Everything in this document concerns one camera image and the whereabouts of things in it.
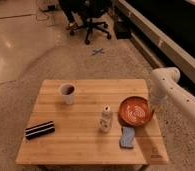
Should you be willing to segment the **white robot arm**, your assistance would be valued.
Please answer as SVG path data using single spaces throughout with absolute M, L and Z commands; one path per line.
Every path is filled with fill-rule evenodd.
M 152 102 L 160 104 L 169 97 L 195 124 L 195 96 L 178 84 L 179 79 L 180 71 L 176 67 L 154 69 L 151 72 Z M 195 171 L 195 160 L 192 171 Z

